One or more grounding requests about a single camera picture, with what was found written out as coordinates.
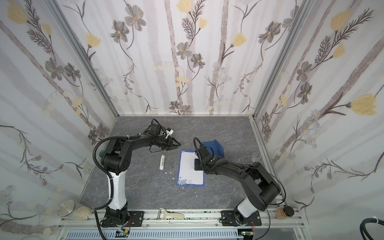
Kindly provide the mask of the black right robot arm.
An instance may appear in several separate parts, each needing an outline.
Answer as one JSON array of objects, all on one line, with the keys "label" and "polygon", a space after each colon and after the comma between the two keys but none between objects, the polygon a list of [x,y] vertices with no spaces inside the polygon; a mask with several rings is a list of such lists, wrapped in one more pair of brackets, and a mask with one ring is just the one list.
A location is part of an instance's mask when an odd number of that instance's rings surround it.
[{"label": "black right robot arm", "polygon": [[206,175],[236,180],[245,191],[246,197],[234,208],[233,213],[229,217],[222,217],[222,223],[226,225],[245,225],[252,214],[265,211],[281,193],[274,177],[258,162],[250,165],[229,162],[213,156],[205,145],[196,147],[195,153],[199,159],[199,167]]}]

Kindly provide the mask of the white letter paper blue border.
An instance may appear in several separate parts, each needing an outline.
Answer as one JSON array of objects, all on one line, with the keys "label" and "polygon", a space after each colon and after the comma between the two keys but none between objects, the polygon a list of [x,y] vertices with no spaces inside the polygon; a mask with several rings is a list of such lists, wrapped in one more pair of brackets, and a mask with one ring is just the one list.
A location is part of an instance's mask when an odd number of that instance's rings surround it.
[{"label": "white letter paper blue border", "polygon": [[182,150],[179,161],[178,187],[205,187],[205,173],[195,170],[197,155],[192,150]]}]

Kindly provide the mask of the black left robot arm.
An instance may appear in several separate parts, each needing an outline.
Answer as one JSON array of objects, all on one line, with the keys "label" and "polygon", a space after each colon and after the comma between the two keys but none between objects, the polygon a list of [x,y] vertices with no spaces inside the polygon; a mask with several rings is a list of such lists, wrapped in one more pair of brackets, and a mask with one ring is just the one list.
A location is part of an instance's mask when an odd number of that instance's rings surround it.
[{"label": "black left robot arm", "polygon": [[134,150],[156,146],[160,151],[169,151],[181,146],[173,137],[139,134],[133,137],[108,137],[98,143],[93,151],[93,160],[109,181],[109,200],[97,210],[105,209],[104,218],[98,224],[103,228],[123,227],[131,220],[125,194],[125,176],[131,164]]}]

